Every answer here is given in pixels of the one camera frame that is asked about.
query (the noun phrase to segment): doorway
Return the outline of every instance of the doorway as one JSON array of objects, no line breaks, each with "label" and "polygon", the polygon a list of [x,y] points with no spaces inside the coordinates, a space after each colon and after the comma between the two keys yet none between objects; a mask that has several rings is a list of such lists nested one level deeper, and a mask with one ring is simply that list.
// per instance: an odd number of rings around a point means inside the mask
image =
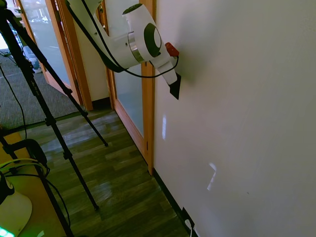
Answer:
[{"label": "doorway", "polygon": [[[128,23],[122,13],[129,7],[142,3],[155,20],[155,0],[103,0],[96,15],[111,37],[128,32]],[[144,157],[150,174],[153,172],[155,79],[137,78],[126,72],[107,70],[111,106],[116,110],[124,126]],[[129,71],[153,76],[150,63],[134,66]]]},{"label": "doorway", "polygon": [[[16,0],[29,36],[37,44],[64,85],[71,89],[77,103],[82,97],[68,51],[56,0]],[[52,75],[40,63],[46,82],[63,93]]]}]

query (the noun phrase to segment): carpet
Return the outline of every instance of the carpet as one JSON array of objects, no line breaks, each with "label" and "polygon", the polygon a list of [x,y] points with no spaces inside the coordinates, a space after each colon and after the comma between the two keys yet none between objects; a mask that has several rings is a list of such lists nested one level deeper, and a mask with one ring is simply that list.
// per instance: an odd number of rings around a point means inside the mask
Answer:
[{"label": "carpet", "polygon": [[[32,94],[19,67],[9,58],[0,56],[0,64],[24,110],[25,122],[28,127],[45,121],[36,97]],[[54,87],[46,83],[42,73],[34,74],[35,81],[55,118],[67,115],[80,115],[70,99]],[[0,72],[0,125],[4,132],[15,132],[24,128],[23,117],[18,103]]]}]

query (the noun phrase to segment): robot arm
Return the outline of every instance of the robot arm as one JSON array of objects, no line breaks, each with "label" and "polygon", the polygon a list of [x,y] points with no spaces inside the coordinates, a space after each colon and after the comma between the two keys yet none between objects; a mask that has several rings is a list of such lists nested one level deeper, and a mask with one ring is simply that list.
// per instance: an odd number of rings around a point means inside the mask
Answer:
[{"label": "robot arm", "polygon": [[129,24],[129,33],[119,37],[109,37],[95,15],[100,0],[86,0],[85,4],[93,15],[95,23],[83,1],[66,0],[68,10],[98,51],[104,64],[112,71],[119,73],[132,66],[150,61],[160,73],[163,73],[162,76],[170,86],[170,93],[178,99],[181,77],[172,69],[174,57],[168,53],[146,7],[139,3],[126,9],[123,17]]}]

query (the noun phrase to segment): black tripod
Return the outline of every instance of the black tripod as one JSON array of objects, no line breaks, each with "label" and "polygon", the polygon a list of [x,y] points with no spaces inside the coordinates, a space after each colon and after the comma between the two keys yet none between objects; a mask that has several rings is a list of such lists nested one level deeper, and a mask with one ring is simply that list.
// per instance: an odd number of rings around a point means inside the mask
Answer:
[{"label": "black tripod", "polygon": [[[102,140],[104,145],[107,147],[108,144],[103,139],[99,131],[95,128],[95,126],[92,124],[90,119],[88,118],[88,113],[83,111],[80,105],[75,101],[73,96],[71,95],[72,91],[68,89],[63,82],[60,80],[58,75],[55,73],[53,68],[50,66],[50,64],[47,62],[46,58],[42,54],[42,52],[39,50],[37,45],[32,41],[32,39],[27,34],[26,30],[22,27],[20,22],[16,19],[16,17],[13,15],[13,13],[6,9],[6,5],[2,5],[3,1],[0,0],[0,32],[7,43],[9,50],[15,59],[16,64],[21,69],[23,76],[25,77],[25,80],[27,81],[33,95],[37,98],[43,112],[45,113],[46,119],[46,125],[51,126],[56,134],[56,137],[58,141],[60,142],[63,150],[64,150],[64,158],[68,159],[73,166],[73,169],[75,170],[84,190],[86,191],[93,207],[95,210],[99,209],[98,205],[96,204],[95,200],[93,199],[93,196],[85,183],[74,159],[73,155],[69,151],[64,138],[62,137],[57,125],[56,120],[52,116],[33,76],[33,70],[32,70],[32,64],[26,60],[22,54],[21,48],[19,47],[13,32],[10,29],[10,26],[7,21],[9,21],[12,25],[12,27],[16,30],[16,32],[20,35],[20,37],[24,40],[24,42],[30,47],[31,51],[35,54],[35,56],[43,63],[43,65],[47,68],[47,70],[51,73],[51,75],[54,77],[55,81],[58,83],[58,85],[62,88],[64,93],[69,97],[71,102],[76,106],[76,108],[80,111],[81,115],[85,118],[85,120],[89,123],[89,125],[92,127],[92,129],[95,131],[95,133],[98,135],[98,137]],[[5,141],[4,137],[0,134],[0,142],[3,144],[3,149],[11,155],[13,159],[16,159],[17,156],[14,154],[14,151],[10,149],[10,145]]]}]

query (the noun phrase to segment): hardwood floor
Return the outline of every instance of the hardwood floor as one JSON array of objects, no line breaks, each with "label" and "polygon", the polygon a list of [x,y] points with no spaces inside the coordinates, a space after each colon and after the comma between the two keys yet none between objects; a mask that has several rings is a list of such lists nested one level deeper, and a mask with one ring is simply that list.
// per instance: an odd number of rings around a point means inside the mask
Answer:
[{"label": "hardwood floor", "polygon": [[58,121],[74,160],[100,210],[94,211],[51,127],[28,130],[43,148],[76,237],[186,237],[180,220],[117,114],[91,112],[91,121],[109,143],[105,147],[83,117]]}]

